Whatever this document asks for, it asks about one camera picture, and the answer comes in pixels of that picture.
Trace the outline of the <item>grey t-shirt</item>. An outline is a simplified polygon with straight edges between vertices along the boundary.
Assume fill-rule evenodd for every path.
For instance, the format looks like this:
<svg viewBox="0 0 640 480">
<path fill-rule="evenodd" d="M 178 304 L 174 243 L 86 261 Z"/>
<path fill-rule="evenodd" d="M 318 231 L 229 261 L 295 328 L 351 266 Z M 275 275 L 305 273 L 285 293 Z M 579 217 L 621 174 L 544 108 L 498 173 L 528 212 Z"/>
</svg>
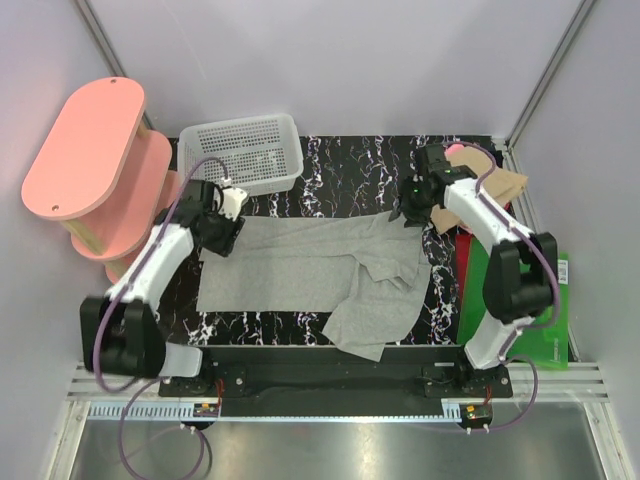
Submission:
<svg viewBox="0 0 640 480">
<path fill-rule="evenodd" d="M 409 334 L 431 278 L 421 229 L 388 213 L 249 217 L 228 257 L 200 259 L 198 311 L 326 313 L 323 335 L 373 362 Z"/>
</svg>

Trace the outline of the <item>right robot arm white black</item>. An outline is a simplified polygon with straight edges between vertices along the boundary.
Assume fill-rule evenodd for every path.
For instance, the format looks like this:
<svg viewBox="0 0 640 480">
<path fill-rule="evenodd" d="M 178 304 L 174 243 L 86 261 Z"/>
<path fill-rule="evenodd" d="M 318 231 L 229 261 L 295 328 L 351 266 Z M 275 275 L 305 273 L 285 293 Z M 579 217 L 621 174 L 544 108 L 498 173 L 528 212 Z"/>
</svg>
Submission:
<svg viewBox="0 0 640 480">
<path fill-rule="evenodd" d="M 476 396 L 490 383 L 488 370 L 506 363 L 507 352 L 535 319 L 552 308 L 559 312 L 557 242 L 516 221 L 467 165 L 455 166 L 446 147 L 431 144 L 416 155 L 416 173 L 403 180 L 389 217 L 406 227 L 424 227 L 438 206 L 457 215 L 489 256 L 483 284 L 485 315 L 464 347 L 454 384 Z"/>
</svg>

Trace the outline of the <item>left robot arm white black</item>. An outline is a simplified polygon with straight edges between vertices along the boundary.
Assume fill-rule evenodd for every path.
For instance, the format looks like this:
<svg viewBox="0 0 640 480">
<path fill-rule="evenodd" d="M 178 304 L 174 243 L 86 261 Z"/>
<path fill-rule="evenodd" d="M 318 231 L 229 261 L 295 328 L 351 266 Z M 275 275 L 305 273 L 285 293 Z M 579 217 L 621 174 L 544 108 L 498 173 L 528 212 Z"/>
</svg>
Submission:
<svg viewBox="0 0 640 480">
<path fill-rule="evenodd" d="M 80 306 L 84 366 L 95 376 L 181 377 L 196 396 L 215 386 L 216 372 L 197 347 L 167 342 L 156 314 L 174 274 L 193 251 L 227 257 L 243 227 L 248 193 L 228 183 L 190 180 L 160 211 L 148 240 L 120 279 Z"/>
</svg>

